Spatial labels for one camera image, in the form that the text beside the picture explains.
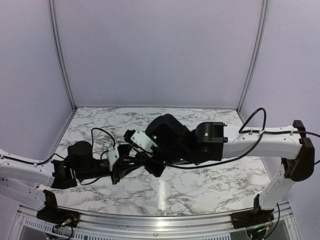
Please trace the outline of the black round disc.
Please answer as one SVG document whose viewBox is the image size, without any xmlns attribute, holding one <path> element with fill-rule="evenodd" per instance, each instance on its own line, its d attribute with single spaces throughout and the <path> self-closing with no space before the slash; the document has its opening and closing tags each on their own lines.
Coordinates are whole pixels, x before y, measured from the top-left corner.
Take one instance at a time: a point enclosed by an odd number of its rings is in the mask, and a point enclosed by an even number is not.
<svg viewBox="0 0 320 240">
<path fill-rule="evenodd" d="M 139 152 L 135 154 L 134 158 L 135 158 L 135 161 L 139 163 L 141 166 L 144 166 L 147 160 L 146 156 Z"/>
</svg>

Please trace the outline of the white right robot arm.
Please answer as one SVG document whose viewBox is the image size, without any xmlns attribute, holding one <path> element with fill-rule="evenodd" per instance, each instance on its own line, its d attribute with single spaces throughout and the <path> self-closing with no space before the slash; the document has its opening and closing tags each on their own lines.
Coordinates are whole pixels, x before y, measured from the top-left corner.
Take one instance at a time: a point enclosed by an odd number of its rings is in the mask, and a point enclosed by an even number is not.
<svg viewBox="0 0 320 240">
<path fill-rule="evenodd" d="M 174 117 L 188 128 L 213 120 L 224 122 L 228 139 L 223 146 L 222 161 L 212 161 L 190 170 L 167 168 L 164 175 L 153 182 L 158 215 L 202 215 L 241 211 L 254 205 L 254 198 L 262 203 L 248 212 L 247 219 L 258 224 L 267 216 L 267 209 L 283 200 L 294 182 L 285 178 L 280 166 L 273 178 L 268 178 L 262 157 L 296 157 L 302 150 L 302 137 L 292 126 L 285 134 L 268 128 L 259 134 L 239 134 L 241 120 L 233 110 L 174 109 Z"/>
</svg>

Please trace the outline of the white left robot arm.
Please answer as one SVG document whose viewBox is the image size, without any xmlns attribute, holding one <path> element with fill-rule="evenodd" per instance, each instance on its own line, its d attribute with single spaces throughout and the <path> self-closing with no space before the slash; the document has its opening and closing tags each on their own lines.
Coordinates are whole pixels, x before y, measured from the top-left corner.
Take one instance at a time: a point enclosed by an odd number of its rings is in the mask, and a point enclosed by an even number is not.
<svg viewBox="0 0 320 240">
<path fill-rule="evenodd" d="M 77 187 L 84 180 L 110 177 L 113 184 L 141 167 L 141 160 L 130 155 L 129 144 L 114 145 L 105 159 L 94 158 L 93 144 L 78 141 L 67 148 L 67 155 L 56 153 L 46 160 L 35 160 L 0 151 L 0 195 L 44 215 L 53 223 L 63 219 L 53 190 Z"/>
</svg>

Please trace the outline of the black earbud charging case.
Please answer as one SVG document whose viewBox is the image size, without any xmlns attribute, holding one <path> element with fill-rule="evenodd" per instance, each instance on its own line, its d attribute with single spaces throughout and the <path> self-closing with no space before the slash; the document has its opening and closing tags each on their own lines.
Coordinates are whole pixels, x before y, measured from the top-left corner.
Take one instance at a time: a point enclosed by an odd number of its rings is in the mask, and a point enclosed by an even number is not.
<svg viewBox="0 0 320 240">
<path fill-rule="evenodd" d="M 132 150 L 132 146 L 130 144 L 120 144 L 117 147 L 119 156 L 124 158 L 125 156 L 129 156 Z"/>
</svg>

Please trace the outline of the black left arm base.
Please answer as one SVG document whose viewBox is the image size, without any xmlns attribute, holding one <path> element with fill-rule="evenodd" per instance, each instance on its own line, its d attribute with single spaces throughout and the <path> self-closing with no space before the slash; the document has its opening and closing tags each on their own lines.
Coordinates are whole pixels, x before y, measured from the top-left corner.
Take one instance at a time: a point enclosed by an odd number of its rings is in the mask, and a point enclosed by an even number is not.
<svg viewBox="0 0 320 240">
<path fill-rule="evenodd" d="M 80 213 L 58 207 L 56 196 L 53 192 L 43 190 L 44 207 L 37 211 L 36 218 L 56 224 L 57 228 L 69 226 L 76 228 L 79 222 Z"/>
</svg>

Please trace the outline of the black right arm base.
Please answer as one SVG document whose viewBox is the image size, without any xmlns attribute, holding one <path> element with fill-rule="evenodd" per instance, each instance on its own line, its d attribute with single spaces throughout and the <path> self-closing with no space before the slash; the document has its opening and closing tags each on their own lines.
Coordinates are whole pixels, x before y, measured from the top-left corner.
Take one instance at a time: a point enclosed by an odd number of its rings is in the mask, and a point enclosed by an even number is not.
<svg viewBox="0 0 320 240">
<path fill-rule="evenodd" d="M 253 200 L 253 209 L 234 212 L 231 214 L 231 223 L 234 229 L 252 227 L 264 224 L 269 219 L 274 220 L 274 209 L 262 210 L 260 204 L 260 194 Z"/>
</svg>

